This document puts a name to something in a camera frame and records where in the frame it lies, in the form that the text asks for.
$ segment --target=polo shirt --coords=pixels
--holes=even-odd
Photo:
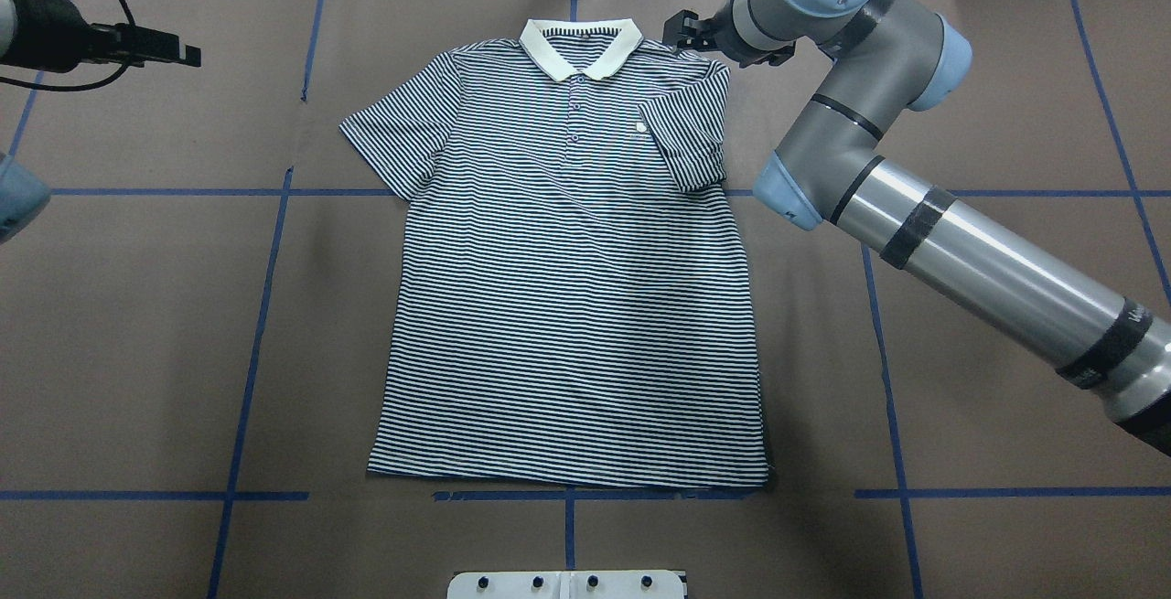
[[[343,121],[410,204],[370,471],[766,481],[727,82],[631,20],[532,20]]]

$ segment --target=white plastic bracket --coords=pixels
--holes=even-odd
[[[667,570],[464,572],[447,599],[686,599],[686,579]]]

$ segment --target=blue tape line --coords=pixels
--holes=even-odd
[[[276,187],[54,187],[67,198],[279,198]],[[292,187],[293,198],[392,198],[393,191],[377,187]]]
[[[222,501],[224,491],[0,491],[0,501]],[[308,501],[309,491],[247,491],[238,501]]]
[[[232,504],[235,500],[235,487],[240,478],[240,460],[244,457],[244,438],[248,432],[248,414],[252,411],[252,393],[256,386],[256,370],[260,366],[260,344],[265,337],[265,325],[268,321],[268,303],[273,295],[273,274],[276,270],[276,256],[281,248],[281,233],[285,229],[285,212],[289,204],[289,186],[293,184],[293,168],[285,171],[285,186],[281,187],[281,204],[276,211],[276,227],[273,229],[273,245],[268,253],[268,270],[265,273],[265,290],[260,298],[260,312],[256,316],[256,332],[252,339],[252,358],[248,362],[248,378],[244,385],[244,402],[240,405],[240,420],[235,428],[235,446],[232,449],[232,468],[227,478],[227,496],[224,500],[224,511],[220,515],[219,537],[215,541],[215,557],[212,562],[211,579],[207,584],[207,599],[214,599],[219,592],[220,573],[224,569],[224,551],[227,548],[227,536],[232,524]]]
[[[69,198],[279,198],[275,187],[54,187]]]
[[[958,198],[1130,199],[1132,191],[950,191]],[[54,187],[66,198],[279,198],[276,187]],[[724,191],[730,198],[751,198],[752,191]],[[1171,191],[1138,191],[1145,199],[1167,199]],[[392,198],[386,187],[292,187],[293,198]]]
[[[448,501],[563,501],[566,493],[549,491],[436,491],[436,502]]]
[[[352,187],[294,187],[294,198],[392,198],[390,190],[352,190]]]
[[[0,491],[0,501],[222,501],[222,491]]]
[[[238,491],[235,501],[276,501],[293,503],[309,500],[309,491]]]
[[[574,490],[574,501],[740,501],[755,494],[746,490]],[[438,491],[432,497],[438,503],[454,501],[563,501],[566,491],[561,490],[502,490],[502,491]]]
[[[1086,23],[1082,20],[1082,7],[1077,0],[1069,0],[1071,7],[1074,7],[1074,21],[1077,23],[1077,35],[1082,40],[1082,50],[1086,53],[1086,61],[1090,67],[1090,76],[1094,77],[1094,87],[1097,90],[1098,99],[1102,102],[1102,111],[1105,112],[1105,121],[1110,125],[1110,136],[1114,137],[1114,145],[1118,150],[1118,160],[1122,161],[1122,170],[1127,174],[1127,184],[1130,186],[1130,192],[1135,199],[1135,208],[1138,212],[1138,219],[1143,223],[1143,235],[1146,236],[1146,245],[1150,246],[1151,256],[1155,259],[1155,267],[1159,274],[1159,282],[1163,282],[1163,295],[1167,300],[1167,304],[1171,304],[1171,281],[1167,280],[1166,267],[1163,266],[1163,254],[1159,254],[1159,246],[1155,242],[1155,233],[1151,232],[1151,221],[1146,216],[1146,207],[1143,206],[1142,194],[1138,192],[1138,183],[1135,179],[1135,171],[1130,167],[1130,158],[1127,157],[1127,149],[1122,144],[1122,136],[1118,132],[1118,124],[1114,119],[1114,109],[1110,106],[1110,99],[1105,95],[1105,87],[1102,85],[1102,75],[1098,73],[1097,62],[1094,61],[1094,50],[1090,48],[1090,37],[1086,33]]]
[[[906,539],[906,557],[911,564],[911,588],[916,599],[923,599],[923,577],[919,573],[919,552],[915,543],[915,524],[911,521],[911,500],[906,493],[906,470],[903,467],[903,445],[898,436],[898,414],[895,411],[895,390],[890,381],[890,363],[886,358],[886,337],[882,331],[882,312],[878,311],[878,290],[875,288],[875,270],[870,262],[870,249],[862,245],[862,267],[867,275],[867,292],[870,295],[870,321],[878,340],[878,356],[882,360],[882,384],[886,391],[886,427],[890,431],[890,446],[895,457],[895,480],[898,483],[899,508],[903,512],[903,536]]]
[[[972,489],[860,489],[855,498],[1070,498],[1110,496],[1171,496],[1171,487],[1006,487]]]
[[[37,70],[36,77],[33,78],[34,85],[40,85],[41,80],[44,78],[44,71]],[[16,133],[13,133],[12,145],[8,146],[8,154],[16,157],[16,152],[20,149],[20,140],[25,137],[25,125],[28,124],[28,116],[33,115],[33,106],[36,104],[37,90],[29,90],[28,98],[25,99],[25,111],[20,112],[20,123],[16,124]]]
[[[950,191],[958,198],[1129,198],[1130,191]]]
[[[566,569],[577,569],[577,537],[574,536],[574,486],[566,486]]]
[[[304,83],[301,85],[301,103],[309,99],[309,78],[313,77],[313,57],[317,54],[317,32],[321,32],[321,12],[326,0],[317,0],[317,11],[313,15],[313,32],[309,33],[309,53],[304,56]]]

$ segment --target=button placket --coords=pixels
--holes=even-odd
[[[568,140],[568,149],[566,149],[566,161],[574,163],[581,160],[581,153],[577,152],[576,145],[581,142],[581,99],[582,99],[582,83],[584,82],[584,75],[576,74],[574,77],[569,78],[569,103],[568,111],[566,111],[566,139]]]

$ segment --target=black tape band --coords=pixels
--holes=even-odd
[[[835,99],[829,98],[827,95],[813,95],[809,98],[813,103],[821,103],[823,106],[828,106],[833,111],[838,112],[838,115],[847,117],[847,119],[852,121],[852,123],[858,124],[863,131],[870,132],[875,140],[882,140],[883,132],[879,131],[877,125],[867,119],[865,116],[858,115],[858,112],[852,111],[849,106],[843,103],[835,102]]]
[[[1096,387],[1104,383],[1109,371],[1117,369],[1119,363],[1135,352],[1146,336],[1155,318],[1146,308],[1134,300],[1125,298],[1122,311],[1114,324],[1102,333],[1098,342],[1091,345],[1076,362],[1057,369],[1057,374],[1076,387]]]
[[[842,194],[841,200],[837,201],[837,207],[834,208],[834,214],[829,215],[829,223],[837,223],[838,216],[841,216],[842,212],[845,211],[845,206],[849,206],[850,199],[854,199],[854,192],[858,191],[862,183],[865,183],[865,179],[870,178],[870,173],[875,170],[875,166],[878,166],[878,163],[883,160],[886,160],[886,158],[881,154],[876,154],[874,158],[870,158],[870,161],[868,161],[864,168],[862,168],[862,173],[854,177],[854,183],[850,183],[850,190],[845,191],[845,194]]]
[[[752,0],[748,0],[748,2],[745,2],[744,8],[746,8],[746,11],[748,11],[748,19],[752,20],[752,27],[755,27],[756,32],[760,32],[765,36],[768,36],[769,40],[774,40],[774,41],[779,42],[779,44],[786,44],[787,42],[792,41],[792,40],[778,40],[776,36],[773,36],[772,34],[769,34],[767,32],[767,29],[765,29],[765,26],[761,25],[759,20],[756,20],[756,12],[752,11]]]
[[[1138,414],[1129,416],[1129,419],[1118,424],[1118,427],[1135,436],[1142,438],[1146,433],[1151,433],[1159,427],[1165,427],[1167,424],[1171,424],[1171,393],[1164,393],[1163,397],[1155,400],[1152,405],[1143,408],[1143,411],[1138,412]]]
[[[896,270],[902,270],[911,254],[919,249],[923,241],[931,235],[931,229],[936,228],[940,216],[954,202],[956,197],[951,192],[932,186],[882,249],[883,261],[890,262]]]

